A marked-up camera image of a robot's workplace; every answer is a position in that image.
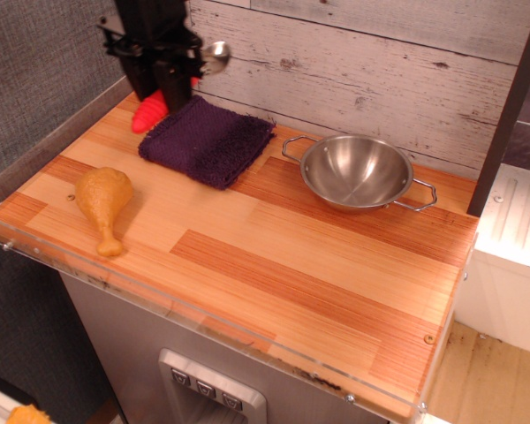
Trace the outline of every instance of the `wood grain surface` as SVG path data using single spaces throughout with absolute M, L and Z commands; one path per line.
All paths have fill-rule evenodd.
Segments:
M 439 201 L 420 213 L 390 205 L 361 215 L 330 208 L 281 153 L 282 126 L 226 191 L 137 155 L 130 95 L 0 205 L 0 239 L 51 266 L 171 319 L 187 319 L 255 358 L 354 393 L 408 420 L 436 356 L 477 219 L 474 182 L 416 166 Z M 310 141 L 291 144 L 301 155 Z M 102 258 L 74 194 L 86 170 L 125 172 L 134 196 L 115 224 L 124 253 Z M 413 185 L 404 202 L 426 203 Z
M 508 53 L 489 37 L 507 40 L 514 30 L 519 47 L 509 56 L 518 63 L 530 0 L 313 3 L 260 1 L 246 9 L 189 2 L 193 30 L 207 43 L 227 41 L 232 51 L 228 67 L 199 90 L 225 107 L 255 108 L 260 117 L 321 136 L 387 140 L 415 163 L 477 179 L 517 66 L 466 48 L 476 42 L 481 53 Z M 450 45 L 431 47 L 438 37 Z

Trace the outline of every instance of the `white wooden wall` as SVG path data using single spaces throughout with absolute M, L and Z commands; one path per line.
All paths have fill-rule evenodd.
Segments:
M 191 0 L 233 51 L 213 104 L 328 136 L 364 133 L 476 179 L 530 30 L 530 0 Z

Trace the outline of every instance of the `metal bowl handle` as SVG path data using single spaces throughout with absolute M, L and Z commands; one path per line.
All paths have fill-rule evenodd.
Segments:
M 297 161 L 298 163 L 300 163 L 300 159 L 298 157 L 294 157 L 293 155 L 289 155 L 288 153 L 286 153 L 286 147 L 289 145 L 289 143 L 292 143 L 293 141 L 300 140 L 300 139 L 309 139 L 314 142 L 318 142 L 317 139 L 313 139 L 312 137 L 308 137 L 307 135 L 299 135 L 298 137 L 293 137 L 291 139 L 286 140 L 283 143 L 283 156 L 286 156 L 292 159 L 293 161 Z
M 413 210 L 415 212 L 420 212 L 421 210 L 424 210 L 426 208 L 429 208 L 430 206 L 434 206 L 438 202 L 438 196 L 435 193 L 435 187 L 429 183 L 425 183 L 424 181 L 420 181 L 419 179 L 413 178 L 414 183 L 422 184 L 423 186 L 426 186 L 432 190 L 432 201 L 427 203 L 426 205 L 419 206 L 415 208 L 414 206 L 407 205 L 405 203 L 402 203 L 400 201 L 393 201 L 393 203 L 398 204 L 398 206 L 402 206 L 403 208 L 407 208 L 410 210 Z

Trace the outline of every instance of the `wooden countertop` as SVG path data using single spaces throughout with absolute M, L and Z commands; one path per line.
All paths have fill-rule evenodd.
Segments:
M 415 166 L 436 186 L 434 207 L 344 214 L 282 156 L 283 141 L 301 132 L 278 126 L 221 192 L 138 157 L 143 136 L 129 129 L 138 104 L 130 95 L 4 201 L 0 239 L 407 420 L 437 355 L 428 336 L 443 333 L 473 243 L 478 220 L 465 211 L 474 182 Z M 292 143 L 291 153 L 310 143 Z M 125 172 L 135 190 L 116 222 L 125 251 L 112 259 L 95 253 L 98 234 L 68 197 L 80 175 L 102 166 Z M 429 199 L 413 185 L 403 201 Z

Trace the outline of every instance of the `purple towel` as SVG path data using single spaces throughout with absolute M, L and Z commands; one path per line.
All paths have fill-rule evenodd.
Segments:
M 140 143 L 140 156 L 225 190 L 261 154 L 274 127 L 196 95 L 148 132 Z

